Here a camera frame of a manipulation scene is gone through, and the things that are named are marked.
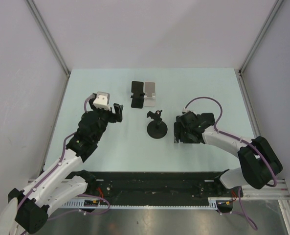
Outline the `blue phone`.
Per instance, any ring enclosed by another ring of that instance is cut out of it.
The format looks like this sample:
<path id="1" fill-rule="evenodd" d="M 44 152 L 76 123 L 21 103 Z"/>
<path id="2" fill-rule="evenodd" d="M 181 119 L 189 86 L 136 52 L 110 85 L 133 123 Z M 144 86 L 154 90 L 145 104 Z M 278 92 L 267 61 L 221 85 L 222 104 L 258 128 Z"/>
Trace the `blue phone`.
<path id="1" fill-rule="evenodd" d="M 180 143 L 181 142 L 181 131 L 182 127 L 179 122 L 174 123 L 174 143 Z"/>

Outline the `black folding phone stand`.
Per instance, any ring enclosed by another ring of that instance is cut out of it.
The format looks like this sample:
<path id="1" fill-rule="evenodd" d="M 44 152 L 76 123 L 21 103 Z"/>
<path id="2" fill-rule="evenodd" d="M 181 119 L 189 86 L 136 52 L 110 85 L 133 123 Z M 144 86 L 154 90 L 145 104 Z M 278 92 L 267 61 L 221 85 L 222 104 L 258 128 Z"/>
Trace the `black folding phone stand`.
<path id="1" fill-rule="evenodd" d="M 132 81 L 131 93 L 131 107 L 142 109 L 144 103 L 144 82 Z"/>

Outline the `black round-base phone stand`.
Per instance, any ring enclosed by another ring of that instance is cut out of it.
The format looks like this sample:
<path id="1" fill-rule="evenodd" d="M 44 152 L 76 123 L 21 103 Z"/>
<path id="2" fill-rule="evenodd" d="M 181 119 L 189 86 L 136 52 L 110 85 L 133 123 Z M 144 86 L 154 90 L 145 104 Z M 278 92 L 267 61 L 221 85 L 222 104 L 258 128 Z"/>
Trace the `black round-base phone stand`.
<path id="1" fill-rule="evenodd" d="M 161 118 L 162 110 L 157 110 L 155 113 L 149 111 L 146 115 L 152 121 L 147 125 L 147 133 L 153 139 L 161 139 L 166 136 L 168 127 Z"/>

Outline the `white folding phone stand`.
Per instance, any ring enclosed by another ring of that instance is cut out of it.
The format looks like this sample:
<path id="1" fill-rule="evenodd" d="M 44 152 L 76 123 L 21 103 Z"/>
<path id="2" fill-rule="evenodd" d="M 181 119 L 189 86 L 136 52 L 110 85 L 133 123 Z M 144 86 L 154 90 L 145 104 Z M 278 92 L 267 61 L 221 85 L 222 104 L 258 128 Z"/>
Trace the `white folding phone stand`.
<path id="1" fill-rule="evenodd" d="M 144 103 L 145 107 L 155 107 L 156 105 L 156 84 L 155 82 L 144 83 Z"/>

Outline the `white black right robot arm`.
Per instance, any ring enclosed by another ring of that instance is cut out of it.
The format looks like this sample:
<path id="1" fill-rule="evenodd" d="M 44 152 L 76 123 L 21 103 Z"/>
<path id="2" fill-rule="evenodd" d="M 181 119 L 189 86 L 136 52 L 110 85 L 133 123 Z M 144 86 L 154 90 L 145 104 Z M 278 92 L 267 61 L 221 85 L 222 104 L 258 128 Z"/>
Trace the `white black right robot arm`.
<path id="1" fill-rule="evenodd" d="M 276 176 L 283 166 L 266 138 L 237 137 L 219 130 L 212 113 L 195 114 L 187 111 L 176 117 L 174 138 L 176 143 L 207 144 L 235 156 L 240 167 L 228 169 L 214 183 L 214 192 L 226 196 L 234 187 L 250 185 L 255 189 L 275 187 Z"/>

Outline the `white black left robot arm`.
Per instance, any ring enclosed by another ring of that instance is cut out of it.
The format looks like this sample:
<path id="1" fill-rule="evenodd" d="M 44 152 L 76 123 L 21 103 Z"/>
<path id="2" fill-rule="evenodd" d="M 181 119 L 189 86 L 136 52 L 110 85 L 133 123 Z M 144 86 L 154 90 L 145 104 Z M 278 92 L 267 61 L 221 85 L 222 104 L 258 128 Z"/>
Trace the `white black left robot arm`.
<path id="1" fill-rule="evenodd" d="M 12 189 L 8 201 L 17 200 L 13 221 L 24 233 L 38 232 L 52 213 L 71 198 L 96 191 L 94 177 L 86 171 L 72 178 L 69 185 L 59 184 L 97 149 L 97 145 L 109 123 L 122 122 L 123 105 L 91 104 L 91 111 L 84 112 L 76 132 L 63 142 L 63 151 L 56 162 L 25 188 Z"/>

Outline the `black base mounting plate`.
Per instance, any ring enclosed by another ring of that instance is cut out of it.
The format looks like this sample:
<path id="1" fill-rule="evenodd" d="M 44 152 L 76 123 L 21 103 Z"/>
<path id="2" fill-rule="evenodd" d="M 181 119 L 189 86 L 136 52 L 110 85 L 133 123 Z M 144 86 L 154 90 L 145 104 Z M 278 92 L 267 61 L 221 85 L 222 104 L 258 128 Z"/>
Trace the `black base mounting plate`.
<path id="1" fill-rule="evenodd" d="M 208 206 L 209 198 L 233 200 L 243 192 L 226 189 L 220 172 L 89 172 L 87 193 L 102 196 L 112 206 Z"/>

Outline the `aluminium corner frame post right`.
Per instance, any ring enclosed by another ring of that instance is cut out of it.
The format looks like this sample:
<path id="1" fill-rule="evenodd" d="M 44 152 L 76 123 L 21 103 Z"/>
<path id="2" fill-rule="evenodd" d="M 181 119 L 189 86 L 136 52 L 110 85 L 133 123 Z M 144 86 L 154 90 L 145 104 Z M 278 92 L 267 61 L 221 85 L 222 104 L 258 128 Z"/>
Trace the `aluminium corner frame post right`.
<path id="1" fill-rule="evenodd" d="M 245 70 L 247 69 L 248 64 L 253 59 L 257 49 L 259 48 L 260 44 L 262 43 L 263 39 L 265 38 L 266 34 L 268 33 L 272 23 L 274 22 L 275 18 L 277 17 L 277 14 L 280 12 L 280 10 L 285 2 L 286 2 L 285 0 L 276 0 L 274 2 L 273 7 L 271 8 L 270 12 L 268 13 L 266 20 L 264 21 L 261 29 L 258 32 L 258 35 L 256 36 L 256 38 L 253 42 L 253 45 L 251 46 L 244 61 L 242 62 L 240 68 L 238 69 L 238 73 L 240 76 L 242 76 L 244 74 Z"/>

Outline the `aluminium corner frame post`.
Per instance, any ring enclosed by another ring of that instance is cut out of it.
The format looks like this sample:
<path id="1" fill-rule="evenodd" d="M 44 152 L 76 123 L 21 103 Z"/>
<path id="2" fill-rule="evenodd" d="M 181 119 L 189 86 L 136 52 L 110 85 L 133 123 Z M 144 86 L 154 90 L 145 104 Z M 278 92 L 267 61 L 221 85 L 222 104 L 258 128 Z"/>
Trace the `aluminium corner frame post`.
<path id="1" fill-rule="evenodd" d="M 273 7 L 271 8 L 270 12 L 268 13 L 266 20 L 264 21 L 261 29 L 258 32 L 258 35 L 256 36 L 256 38 L 253 42 L 253 45 L 251 46 L 244 61 L 242 62 L 240 68 L 238 69 L 238 73 L 240 76 L 242 76 L 244 74 L 245 70 L 247 69 L 248 64 L 253 59 L 257 49 L 259 48 L 260 44 L 262 43 L 263 39 L 265 38 L 266 34 L 268 33 L 272 23 L 274 22 L 275 18 L 277 17 L 277 14 L 280 12 L 280 10 L 285 2 L 286 2 L 285 0 L 276 0 L 274 2 Z"/>
<path id="2" fill-rule="evenodd" d="M 63 70 L 64 74 L 69 78 L 70 76 L 70 69 L 68 68 L 40 10 L 38 9 L 34 0 L 25 0 L 25 4 L 29 9 L 32 17 L 34 18 L 36 24 L 38 25 L 44 39 L 46 40 L 50 50 L 52 51 L 54 57 L 56 58 L 58 64 L 60 65 L 61 69 Z"/>

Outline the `aluminium rail right side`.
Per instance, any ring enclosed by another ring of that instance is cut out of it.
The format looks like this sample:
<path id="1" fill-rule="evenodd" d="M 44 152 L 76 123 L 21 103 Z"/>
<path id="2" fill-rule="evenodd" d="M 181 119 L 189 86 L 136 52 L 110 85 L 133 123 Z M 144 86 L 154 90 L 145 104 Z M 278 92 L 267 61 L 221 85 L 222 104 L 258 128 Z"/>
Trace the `aluminium rail right side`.
<path id="1" fill-rule="evenodd" d="M 243 74 L 240 72 L 240 70 L 235 70 L 235 73 L 243 96 L 251 128 L 253 130 L 254 136 L 258 137 L 261 135 L 261 131 L 258 126 L 257 118 L 254 113 L 248 91 L 245 87 Z M 275 179 L 275 173 L 272 171 L 271 168 L 271 161 L 273 160 L 273 158 L 267 158 L 268 152 L 266 150 L 255 147 L 253 151 L 261 157 L 261 161 L 270 172 L 271 182 L 270 187 L 265 187 L 261 190 L 260 193 L 254 193 L 253 196 L 250 197 L 250 200 L 258 199 L 264 200 L 266 202 L 270 202 L 272 200 L 277 201 L 280 208 L 280 215 L 284 220 L 285 228 L 288 234 L 290 234 L 290 194 L 288 192 L 286 183 L 280 183 L 279 180 Z"/>

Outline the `aluminium corner frame post left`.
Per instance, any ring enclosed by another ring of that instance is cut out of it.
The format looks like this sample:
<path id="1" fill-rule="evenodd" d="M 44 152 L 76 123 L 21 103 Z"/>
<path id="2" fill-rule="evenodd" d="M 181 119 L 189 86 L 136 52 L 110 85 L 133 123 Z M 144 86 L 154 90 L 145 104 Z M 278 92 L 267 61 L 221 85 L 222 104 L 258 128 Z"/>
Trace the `aluminium corner frame post left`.
<path id="1" fill-rule="evenodd" d="M 25 4 L 29 9 L 32 17 L 34 18 L 36 24 L 38 25 L 44 39 L 46 40 L 50 50 L 52 51 L 54 57 L 56 58 L 58 64 L 60 65 L 61 69 L 63 70 L 64 74 L 69 78 L 70 76 L 70 69 L 68 68 L 40 10 L 38 9 L 34 0 L 25 0 Z"/>

